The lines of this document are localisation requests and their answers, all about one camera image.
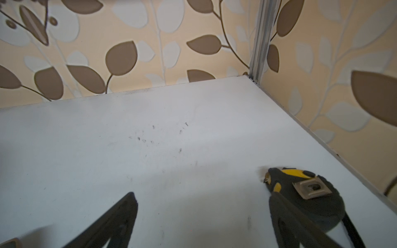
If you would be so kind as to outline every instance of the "white leaf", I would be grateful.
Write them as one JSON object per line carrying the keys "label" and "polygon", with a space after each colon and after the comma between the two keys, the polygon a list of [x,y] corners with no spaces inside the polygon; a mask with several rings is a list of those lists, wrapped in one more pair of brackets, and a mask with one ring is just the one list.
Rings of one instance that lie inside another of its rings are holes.
{"label": "white leaf", "polygon": [[237,33],[237,38],[239,39],[239,41],[241,41],[241,42],[248,41],[247,34],[245,33],[245,29],[242,26],[240,26],[240,25],[236,26],[236,33]]}
{"label": "white leaf", "polygon": [[47,61],[33,56],[25,56],[23,57],[23,61],[25,62],[25,65],[33,72],[38,72],[51,67]]}
{"label": "white leaf", "polygon": [[224,0],[226,7],[235,14],[244,14],[240,0]]}
{"label": "white leaf", "polygon": [[177,42],[173,41],[165,45],[163,48],[163,61],[167,68],[172,68],[179,58],[181,49]]}
{"label": "white leaf", "polygon": [[231,66],[227,67],[226,76],[227,77],[236,77],[239,75],[239,72]]}
{"label": "white leaf", "polygon": [[318,8],[321,14],[328,20],[342,20],[339,0],[318,0]]}
{"label": "white leaf", "polygon": [[318,47],[318,60],[324,65],[331,67],[332,46],[331,42],[326,37],[321,37],[320,45]]}
{"label": "white leaf", "polygon": [[158,27],[166,33],[175,32],[181,25],[184,14],[183,0],[163,0],[157,9]]}
{"label": "white leaf", "polygon": [[[226,34],[226,36],[227,36],[227,40],[229,41],[229,43],[231,45],[231,48],[233,48],[233,50],[235,52],[237,52],[236,41],[234,40],[234,38],[230,34]],[[218,37],[218,39],[221,41],[222,45],[228,46],[224,35],[217,35],[216,37]],[[232,52],[230,50],[230,48],[226,48],[226,47],[222,47],[221,50],[226,51],[226,52]]]}
{"label": "white leaf", "polygon": [[297,87],[294,87],[288,100],[288,110],[291,114],[297,115],[302,108],[302,97]]}
{"label": "white leaf", "polygon": [[152,87],[160,87],[166,85],[164,80],[157,74],[150,73],[146,74],[145,76],[152,82]]}
{"label": "white leaf", "polygon": [[6,21],[8,18],[0,14],[0,39],[14,46],[26,46],[30,43],[29,35],[19,25],[15,29],[10,28]]}
{"label": "white leaf", "polygon": [[68,65],[85,65],[88,66],[88,59],[80,51],[72,52],[66,59]]}
{"label": "white leaf", "polygon": [[340,128],[354,132],[362,129],[371,116],[363,109],[351,106],[347,102],[338,102],[325,116]]}
{"label": "white leaf", "polygon": [[189,83],[189,79],[187,77],[180,77],[176,81],[176,84],[183,84],[183,83]]}
{"label": "white leaf", "polygon": [[358,30],[351,48],[361,48],[380,37],[397,16],[397,0],[393,0],[378,9]]}
{"label": "white leaf", "polygon": [[344,66],[339,74],[337,83],[341,85],[350,85],[350,77],[353,70],[381,73],[388,66],[391,56],[392,51],[386,50],[356,57]]}
{"label": "white leaf", "polygon": [[326,129],[317,129],[314,131],[315,135],[317,135],[322,141],[325,143],[329,143],[335,137],[335,133]]}
{"label": "white leaf", "polygon": [[153,49],[143,40],[137,43],[138,60],[142,62],[149,62],[154,57]]}
{"label": "white leaf", "polygon": [[113,13],[125,24],[138,29],[148,23],[148,14],[145,5],[140,0],[117,0]]}
{"label": "white leaf", "polygon": [[48,16],[57,20],[56,26],[50,22],[47,28],[55,39],[62,42],[72,42],[79,35],[80,25],[77,14],[70,11],[64,5],[48,6]]}
{"label": "white leaf", "polygon": [[313,68],[313,50],[309,44],[296,43],[296,60],[300,68],[310,73]]}

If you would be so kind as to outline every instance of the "floral wallpaper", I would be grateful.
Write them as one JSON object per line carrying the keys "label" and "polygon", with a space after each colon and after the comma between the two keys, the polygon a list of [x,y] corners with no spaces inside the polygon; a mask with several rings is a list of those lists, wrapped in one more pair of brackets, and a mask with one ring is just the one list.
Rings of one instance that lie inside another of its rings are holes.
{"label": "floral wallpaper", "polygon": [[260,0],[0,0],[0,108],[242,75]]}
{"label": "floral wallpaper", "polygon": [[281,0],[260,87],[397,204],[397,0]]}

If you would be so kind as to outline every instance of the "brown stem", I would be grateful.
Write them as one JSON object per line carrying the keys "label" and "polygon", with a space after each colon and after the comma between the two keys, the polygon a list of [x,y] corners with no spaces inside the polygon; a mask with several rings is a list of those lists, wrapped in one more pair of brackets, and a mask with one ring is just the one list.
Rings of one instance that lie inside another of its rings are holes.
{"label": "brown stem", "polygon": [[46,16],[44,18],[44,31],[47,30],[47,23],[48,23],[48,1],[46,1]]}
{"label": "brown stem", "polygon": [[50,99],[48,99],[47,97],[45,97],[43,94],[41,94],[41,93],[40,93],[40,92],[38,92],[38,91],[35,91],[35,90],[34,90],[34,89],[32,89],[32,88],[26,87],[26,86],[24,86],[24,85],[22,85],[22,88],[25,88],[25,89],[31,90],[31,91],[33,91],[34,93],[37,93],[37,94],[41,95],[42,97],[44,97],[45,99],[47,99],[48,101],[52,102]]}
{"label": "brown stem", "polygon": [[109,77],[108,81],[106,82],[106,90],[105,90],[105,94],[107,94],[107,93],[108,93],[109,82],[110,82],[110,79],[112,78],[112,76],[113,76],[113,74],[110,74],[110,77]]}
{"label": "brown stem", "polygon": [[273,35],[273,37],[270,39],[270,41],[273,40],[273,38],[276,36],[276,34],[277,34],[277,31],[276,31],[276,33]]}
{"label": "brown stem", "polygon": [[8,19],[10,19],[11,21],[13,21],[14,23],[18,24],[19,26],[21,26],[22,28],[26,29],[28,32],[30,32],[24,25],[20,24],[19,22],[17,22],[16,20],[14,20],[14,18],[12,18],[11,16],[7,15],[6,13],[4,13],[4,11],[0,10],[0,13],[2,13],[3,15],[5,15]]}
{"label": "brown stem", "polygon": [[385,189],[385,192],[383,193],[385,196],[388,196],[390,191],[393,189],[394,186],[396,186],[397,184],[397,177],[395,177],[387,186],[387,188]]}
{"label": "brown stem", "polygon": [[249,69],[249,66],[247,66],[247,64],[244,63],[244,61],[242,61],[242,60],[240,59],[240,57],[237,55],[237,53],[236,53],[236,52],[234,51],[234,49],[231,47],[231,45],[230,45],[230,43],[229,43],[229,40],[227,39],[226,32],[225,32],[225,27],[224,27],[223,20],[222,20],[222,0],[219,0],[219,17],[220,17],[220,21],[221,21],[221,25],[222,25],[222,31],[223,31],[223,33],[224,33],[225,40],[226,40],[227,44],[228,44],[229,47],[230,47],[230,50],[231,50],[231,51],[234,53],[234,55],[240,60],[240,62],[243,63],[243,65],[245,65],[245,67],[247,67],[247,68]]}
{"label": "brown stem", "polygon": [[274,24],[276,23],[276,21],[277,21],[277,16],[278,16],[278,13],[280,12],[280,8],[281,8],[281,2],[282,2],[283,0],[280,0],[280,5],[278,6],[278,11],[277,11],[277,15],[276,15],[276,18],[274,19]]}
{"label": "brown stem", "polygon": [[217,13],[215,13],[214,10],[212,10],[212,12],[214,13],[214,15],[215,15],[219,20],[221,19],[221,17],[220,17]]}

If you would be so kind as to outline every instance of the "leaf pattern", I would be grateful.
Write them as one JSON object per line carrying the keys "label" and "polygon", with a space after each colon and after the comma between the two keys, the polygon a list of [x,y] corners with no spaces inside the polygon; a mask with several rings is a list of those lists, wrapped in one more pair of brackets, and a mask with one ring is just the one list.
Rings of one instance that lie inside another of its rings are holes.
{"label": "leaf pattern", "polygon": [[183,0],[163,0],[157,9],[158,27],[166,33],[175,32],[185,14]]}
{"label": "leaf pattern", "polygon": [[321,14],[328,20],[342,20],[339,0],[318,0],[318,8]]}
{"label": "leaf pattern", "polygon": [[215,79],[215,77],[206,71],[201,70],[187,70],[187,78],[189,82],[198,82]]}
{"label": "leaf pattern", "polygon": [[305,72],[311,73],[314,61],[312,47],[309,44],[297,42],[295,51],[296,60],[299,67],[302,68]]}
{"label": "leaf pattern", "polygon": [[141,0],[117,0],[112,11],[120,20],[131,27],[141,29],[148,23],[148,14]]}
{"label": "leaf pattern", "polygon": [[209,14],[214,11],[214,5],[211,0],[187,0],[187,3],[199,13]]}
{"label": "leaf pattern", "polygon": [[122,76],[134,68],[138,60],[137,47],[133,41],[127,41],[113,46],[106,53],[106,66],[111,74]]}
{"label": "leaf pattern", "polygon": [[317,135],[325,143],[331,142],[335,137],[335,133],[327,129],[317,129],[314,131],[314,134]]}
{"label": "leaf pattern", "polygon": [[0,65],[0,88],[17,89],[21,87],[21,81],[9,69]]}
{"label": "leaf pattern", "polygon": [[37,16],[24,5],[19,6],[19,14],[26,29],[42,44],[48,46],[48,35]]}
{"label": "leaf pattern", "polygon": [[273,44],[269,46],[267,65],[272,71],[278,72],[280,66],[279,54],[277,47]]}
{"label": "leaf pattern", "polygon": [[54,67],[36,72],[34,80],[38,90],[48,99],[58,100],[63,96],[64,85]]}
{"label": "leaf pattern", "polygon": [[105,92],[105,82],[101,76],[90,67],[83,65],[68,65],[67,68],[76,81],[87,90],[95,94],[102,94]]}
{"label": "leaf pattern", "polygon": [[61,0],[71,11],[77,14],[92,14],[102,9],[103,4],[98,0]]}
{"label": "leaf pattern", "polygon": [[288,110],[291,114],[297,115],[301,109],[302,97],[299,93],[298,87],[294,87],[288,100]]}
{"label": "leaf pattern", "polygon": [[172,68],[179,58],[181,48],[178,43],[173,41],[166,44],[163,48],[163,61],[166,68]]}
{"label": "leaf pattern", "polygon": [[304,0],[289,0],[281,9],[277,19],[277,34],[284,37],[298,21],[303,8]]}
{"label": "leaf pattern", "polygon": [[381,73],[388,66],[392,56],[391,50],[373,52],[351,59],[342,69],[337,79],[341,85],[350,85],[353,70]]}
{"label": "leaf pattern", "polygon": [[331,59],[332,59],[331,42],[328,40],[328,38],[322,36],[320,40],[320,45],[318,47],[318,60],[322,64],[331,67]]}
{"label": "leaf pattern", "polygon": [[351,48],[364,47],[380,37],[396,19],[396,10],[397,0],[389,1],[378,9],[358,30]]}
{"label": "leaf pattern", "polygon": [[335,125],[348,132],[355,132],[362,129],[371,118],[364,110],[351,106],[344,101],[332,106],[325,116]]}
{"label": "leaf pattern", "polygon": [[397,79],[369,71],[353,71],[351,88],[360,106],[397,127]]}
{"label": "leaf pattern", "polygon": [[215,35],[203,35],[186,44],[193,51],[205,55],[216,54],[222,47],[221,41]]}

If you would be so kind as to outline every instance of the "black marks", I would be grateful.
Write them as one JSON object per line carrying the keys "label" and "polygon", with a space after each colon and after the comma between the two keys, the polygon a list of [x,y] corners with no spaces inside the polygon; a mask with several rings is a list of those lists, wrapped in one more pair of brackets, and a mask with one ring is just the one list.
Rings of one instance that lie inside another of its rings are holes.
{"label": "black marks", "polygon": [[252,228],[252,223],[251,223],[251,216],[248,216],[247,218],[247,229],[250,231]]}

